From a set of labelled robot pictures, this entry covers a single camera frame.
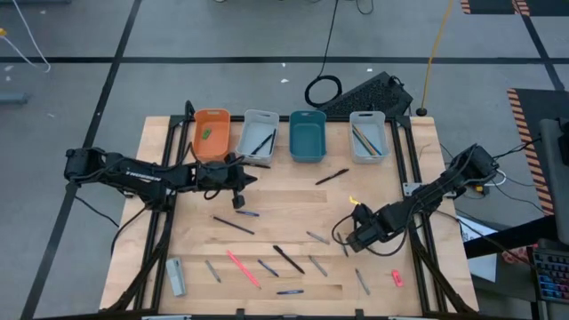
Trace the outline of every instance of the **red marker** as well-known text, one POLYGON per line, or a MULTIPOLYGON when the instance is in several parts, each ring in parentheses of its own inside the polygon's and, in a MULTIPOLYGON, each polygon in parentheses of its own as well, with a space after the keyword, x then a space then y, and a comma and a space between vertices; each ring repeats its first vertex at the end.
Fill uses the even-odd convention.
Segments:
POLYGON ((403 280, 401 280, 401 276, 399 276, 399 271, 393 270, 391 271, 391 275, 393 276, 393 280, 395 281, 395 285, 398 287, 403 286, 403 280))
POLYGON ((260 289, 260 284, 257 281, 257 279, 255 279, 255 277, 252 276, 251 272, 249 272, 249 270, 247 270, 247 268, 241 263, 241 261, 239 261, 229 250, 228 250, 228 256, 233 260, 233 262, 235 262, 235 264, 237 264, 237 266, 241 269, 241 271, 243 271, 243 273, 249 278, 249 280, 251 280, 251 282, 260 289))

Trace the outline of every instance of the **white cable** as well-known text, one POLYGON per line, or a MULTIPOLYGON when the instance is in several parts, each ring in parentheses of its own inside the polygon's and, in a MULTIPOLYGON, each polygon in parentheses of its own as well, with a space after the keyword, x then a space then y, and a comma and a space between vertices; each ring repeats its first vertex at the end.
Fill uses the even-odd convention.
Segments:
POLYGON ((501 176, 503 177, 503 179, 502 179, 500 182, 498 182, 498 183, 486 183, 486 184, 485 184, 486 187, 501 186, 501 185, 503 185, 503 184, 506 182, 506 180, 508 179, 508 177, 506 177, 506 173, 505 173, 504 171, 502 171, 502 170, 500 170, 500 169, 496 169, 496 171, 497 171, 499 174, 501 174, 501 176))
MULTIPOLYGON (((28 35, 29 35, 29 38, 32 40, 32 44, 34 44, 34 46, 37 50, 37 53, 39 53, 40 57, 42 57, 42 60, 45 62, 45 65, 47 65, 47 69, 44 70, 44 72, 45 73, 50 72, 50 70, 52 69, 52 65, 49 62, 47 62, 44 54, 42 53, 41 50, 39 50, 39 47, 36 44, 36 39, 34 38, 34 35, 32 35, 32 31, 29 29, 28 23, 26 22, 24 15, 21 13, 21 10, 20 10, 20 7, 18 6, 18 3, 16 2, 16 0, 12 0, 12 1, 14 2, 14 6, 16 7, 18 14, 20 15, 21 21, 24 23, 24 26, 26 27, 26 30, 28 31, 28 35)), ((8 43, 11 46, 11 48, 13 48, 14 51, 16 51, 16 53, 18 53, 22 59, 24 59, 27 63, 29 63, 30 66, 35 67, 35 68, 39 68, 39 66, 32 63, 32 61, 30 61, 28 58, 26 58, 26 56, 24 56, 21 53, 21 51, 18 50, 18 48, 10 40, 8 40, 8 38, 6 36, 0 36, 0 37, 2 37, 6 41, 6 43, 8 43)))

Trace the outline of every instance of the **plastic bin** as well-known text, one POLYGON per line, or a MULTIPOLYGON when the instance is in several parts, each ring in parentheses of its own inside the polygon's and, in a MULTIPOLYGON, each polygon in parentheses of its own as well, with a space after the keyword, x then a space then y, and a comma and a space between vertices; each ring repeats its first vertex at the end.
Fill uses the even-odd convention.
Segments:
POLYGON ((273 158, 274 143, 278 135, 278 114, 268 111, 247 110, 244 115, 243 132, 236 152, 251 164, 270 164, 273 158), (252 152, 271 134, 275 134, 255 155, 252 152))
POLYGON ((326 114, 294 111, 290 118, 290 148, 293 160, 319 163, 326 155, 326 114))
POLYGON ((223 161, 229 152, 231 115, 226 109, 203 109, 194 114, 196 133, 194 151, 201 162, 223 161), (204 139, 204 133, 210 130, 204 139))
POLYGON ((356 164, 378 164, 389 155, 385 137, 385 114, 381 111, 361 111, 349 114, 349 142, 352 161, 356 164), (380 151, 380 156, 371 156, 352 131, 352 125, 380 151))

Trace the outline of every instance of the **wooden table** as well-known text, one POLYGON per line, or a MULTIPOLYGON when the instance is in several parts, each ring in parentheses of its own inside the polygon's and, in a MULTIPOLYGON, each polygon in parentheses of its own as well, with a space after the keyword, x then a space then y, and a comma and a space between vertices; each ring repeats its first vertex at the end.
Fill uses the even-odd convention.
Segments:
MULTIPOLYGON (((168 121, 168 117, 147 118, 137 158, 160 163, 168 121)), ((421 175, 425 182, 431 182, 445 169, 434 120, 430 117, 413 118, 412 124, 421 175)), ((191 138, 194 125, 189 128, 191 138)), ((202 194, 180 194, 169 257, 181 258, 188 294, 180 298, 173 297, 166 276, 159 312, 234 315, 237 308, 244 308, 247 315, 352 316, 356 308, 362 308, 367 316, 419 316, 421 305, 408 242, 392 257, 377 257, 366 251, 354 253, 349 249, 349 258, 346 258, 341 247, 331 239, 333 225, 353 210, 354 205, 349 202, 349 196, 373 210, 402 199, 389 126, 386 134, 390 156, 381 164, 364 165, 354 164, 350 159, 348 128, 348 123, 327 123, 328 153, 325 159, 320 164, 297 164, 289 153, 289 124, 280 124, 272 168, 245 167, 247 173, 259 180, 247 186, 242 193, 246 201, 244 209, 261 213, 259 218, 234 213, 229 191, 222 191, 212 201, 205 201, 202 194), (349 172, 320 186, 315 185, 316 181, 342 168, 349 168, 349 172), (213 220, 212 215, 249 228, 255 231, 255 235, 221 224, 213 220), (331 240, 331 244, 318 242, 306 234, 307 230, 331 240), (279 256, 273 250, 273 244, 279 244, 306 271, 306 275, 299 273, 279 256), (251 284, 229 259, 227 249, 259 279, 261 290, 251 284), (328 277, 317 270, 309 261, 308 255, 319 261, 328 277), (272 276, 257 259, 274 268, 280 277, 272 276), (221 284, 210 274, 205 260, 209 260, 217 270, 221 284), (354 268, 362 273, 371 295, 365 294, 357 281, 354 268), (394 269, 403 278, 403 287, 395 287, 391 276, 394 269), (293 289, 303 289, 305 292, 276 295, 277 291, 293 289)), ((232 124, 232 149, 238 142, 241 130, 241 123, 232 124)), ((409 180, 412 180, 402 129, 400 136, 407 174, 410 175, 409 180)), ((177 146, 177 139, 174 140, 174 146, 177 146)), ((175 162, 175 152, 173 153, 171 164, 175 162)), ((193 161, 191 155, 187 161, 193 161)), ((138 199, 127 199, 122 223, 129 220, 142 206, 138 199)), ((452 201, 444 200, 439 210, 454 214, 452 201)), ((149 218, 150 213, 141 216, 118 238, 102 295, 102 308, 115 302, 138 272, 149 218)), ((472 308, 477 308, 457 222, 433 214, 431 224, 441 271, 456 292, 472 308)), ((351 221, 339 227, 344 239, 352 228, 351 221)), ((387 244, 376 243, 373 248, 379 252, 390 252, 400 240, 401 236, 398 236, 387 244)), ((425 273, 430 306, 435 309, 431 277, 428 271, 425 273)), ((148 277, 148 282, 153 284, 154 281, 153 272, 148 277)), ((152 285, 147 285, 145 306, 149 306, 151 289, 152 285)))

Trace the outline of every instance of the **teal bin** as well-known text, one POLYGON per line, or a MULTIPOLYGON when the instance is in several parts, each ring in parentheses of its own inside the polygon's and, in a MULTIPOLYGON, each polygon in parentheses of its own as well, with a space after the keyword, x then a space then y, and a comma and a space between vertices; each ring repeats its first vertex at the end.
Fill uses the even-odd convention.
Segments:
POLYGON ((326 155, 326 114, 322 111, 294 111, 289 120, 290 148, 298 163, 319 163, 326 155))

